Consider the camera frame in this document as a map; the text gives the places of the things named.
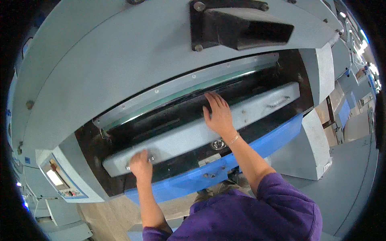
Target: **ceiling light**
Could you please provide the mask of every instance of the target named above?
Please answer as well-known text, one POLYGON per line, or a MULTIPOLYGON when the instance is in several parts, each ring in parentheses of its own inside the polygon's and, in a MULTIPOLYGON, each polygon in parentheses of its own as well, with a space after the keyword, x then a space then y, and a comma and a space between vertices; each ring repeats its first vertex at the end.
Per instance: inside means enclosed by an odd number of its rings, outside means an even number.
POLYGON ((364 38, 366 39, 366 41, 368 42, 369 40, 367 39, 366 35, 364 34, 364 31, 361 29, 360 32, 361 32, 361 34, 364 36, 364 38))

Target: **left hand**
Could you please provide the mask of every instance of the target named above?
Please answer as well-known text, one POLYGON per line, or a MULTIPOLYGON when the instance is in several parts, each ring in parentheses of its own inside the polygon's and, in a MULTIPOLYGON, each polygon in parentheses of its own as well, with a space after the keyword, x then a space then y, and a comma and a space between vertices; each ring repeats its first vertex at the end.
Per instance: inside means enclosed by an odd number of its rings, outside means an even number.
POLYGON ((130 170, 138 182, 151 183, 153 165, 147 159, 147 150, 136 153, 130 159, 130 170))

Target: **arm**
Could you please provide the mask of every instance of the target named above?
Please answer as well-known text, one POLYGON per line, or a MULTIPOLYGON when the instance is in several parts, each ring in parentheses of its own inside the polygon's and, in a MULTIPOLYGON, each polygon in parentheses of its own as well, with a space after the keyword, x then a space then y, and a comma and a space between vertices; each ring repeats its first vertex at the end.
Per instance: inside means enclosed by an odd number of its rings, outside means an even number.
MULTIPOLYGON (((232 125, 232 115, 228 103, 216 93, 207 93, 205 97, 212 109, 212 117, 210 117, 208 109, 203 106, 205 123, 211 130, 217 132, 226 143, 230 143, 238 133, 232 125)), ((276 171, 240 136, 229 145, 229 148, 247 178, 252 192, 256 195, 263 177, 276 171)))
POLYGON ((152 227, 173 233, 153 196, 151 189, 153 166, 151 162, 147 160, 147 150, 143 150, 131 158, 130 170, 137 178, 142 227, 152 227))

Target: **display screen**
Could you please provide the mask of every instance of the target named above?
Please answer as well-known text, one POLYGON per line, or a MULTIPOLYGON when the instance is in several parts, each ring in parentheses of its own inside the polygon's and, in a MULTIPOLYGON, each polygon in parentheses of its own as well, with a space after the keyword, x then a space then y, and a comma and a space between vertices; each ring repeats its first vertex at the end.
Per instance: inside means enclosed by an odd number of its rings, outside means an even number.
POLYGON ((55 186, 64 184, 53 170, 49 170, 47 172, 47 176, 51 179, 51 181, 54 183, 55 186))

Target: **purple shirt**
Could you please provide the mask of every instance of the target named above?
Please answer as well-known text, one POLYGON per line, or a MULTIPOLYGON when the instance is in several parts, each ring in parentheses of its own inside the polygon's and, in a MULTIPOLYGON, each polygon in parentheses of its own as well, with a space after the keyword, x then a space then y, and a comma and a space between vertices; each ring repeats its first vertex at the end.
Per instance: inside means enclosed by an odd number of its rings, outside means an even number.
POLYGON ((145 227, 146 240, 319 240, 318 205, 280 174, 266 175, 256 199, 231 190, 191 206, 190 216, 169 234, 145 227))

